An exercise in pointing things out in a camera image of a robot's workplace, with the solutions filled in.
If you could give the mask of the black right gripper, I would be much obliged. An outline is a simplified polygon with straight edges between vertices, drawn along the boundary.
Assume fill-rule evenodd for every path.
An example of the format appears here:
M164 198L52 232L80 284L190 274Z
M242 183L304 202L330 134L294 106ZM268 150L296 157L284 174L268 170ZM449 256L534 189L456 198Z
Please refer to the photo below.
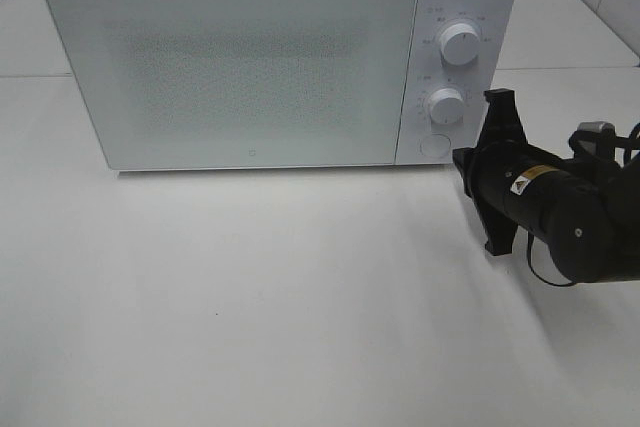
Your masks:
M476 146L454 149L452 160L484 227L485 249L494 256L511 253L522 227L553 256L573 256L566 200L575 176L560 158L528 142L514 91L488 90L484 97L488 110Z

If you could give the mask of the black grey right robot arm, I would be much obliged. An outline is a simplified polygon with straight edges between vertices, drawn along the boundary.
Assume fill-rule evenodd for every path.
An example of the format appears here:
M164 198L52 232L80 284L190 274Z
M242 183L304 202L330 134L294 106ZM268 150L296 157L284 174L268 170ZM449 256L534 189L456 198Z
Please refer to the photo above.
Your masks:
M639 277L639 130L583 122L561 158L528 142L509 89L484 93L477 143L453 151L486 250L511 253L516 231L548 247L566 286Z

